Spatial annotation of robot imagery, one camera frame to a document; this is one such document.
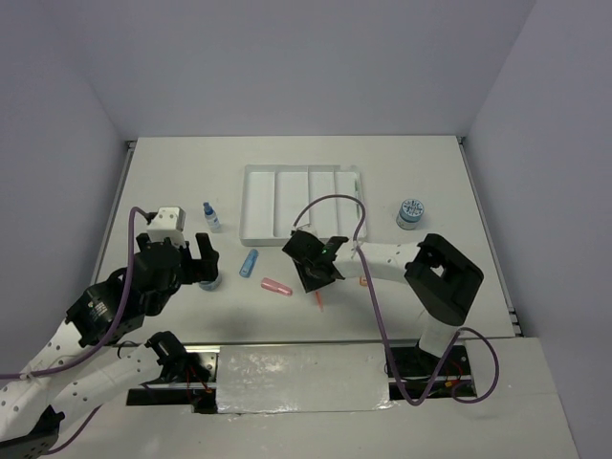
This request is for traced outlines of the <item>orange highlighter pen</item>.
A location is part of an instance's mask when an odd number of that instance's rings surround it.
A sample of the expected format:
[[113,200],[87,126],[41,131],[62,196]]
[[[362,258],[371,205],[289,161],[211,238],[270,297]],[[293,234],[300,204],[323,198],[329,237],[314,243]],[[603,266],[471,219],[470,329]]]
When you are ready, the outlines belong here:
[[324,306],[323,306],[323,302],[322,302],[322,296],[320,294],[320,292],[315,292],[314,293],[315,296],[315,300],[317,303],[317,308],[319,309],[320,312],[324,312]]

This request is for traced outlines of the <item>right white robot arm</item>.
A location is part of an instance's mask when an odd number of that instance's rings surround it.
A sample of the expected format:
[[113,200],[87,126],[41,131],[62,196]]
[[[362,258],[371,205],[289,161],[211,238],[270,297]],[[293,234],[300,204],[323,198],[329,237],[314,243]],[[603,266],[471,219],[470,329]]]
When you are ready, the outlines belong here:
[[427,312],[415,353],[417,366],[427,374],[437,374],[448,364],[448,346],[465,324],[484,281],[481,269],[436,233],[418,243],[377,244],[345,236],[322,242],[298,229],[282,251],[294,262],[307,293],[367,276],[407,284]]

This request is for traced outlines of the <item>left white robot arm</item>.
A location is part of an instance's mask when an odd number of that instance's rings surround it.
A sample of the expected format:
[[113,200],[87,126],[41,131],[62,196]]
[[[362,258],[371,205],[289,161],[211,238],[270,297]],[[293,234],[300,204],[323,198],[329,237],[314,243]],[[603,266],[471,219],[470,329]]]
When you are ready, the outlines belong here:
[[60,432],[81,416],[135,385],[156,380],[205,384],[211,377],[200,357],[169,331],[112,362],[85,371],[77,357],[104,342],[112,346],[159,315],[184,285],[214,280],[219,254],[205,233],[195,236],[199,258],[188,246],[153,242],[142,233],[131,269],[118,269],[84,291],[54,336],[25,367],[25,376],[1,390],[1,455],[39,458],[58,452]]

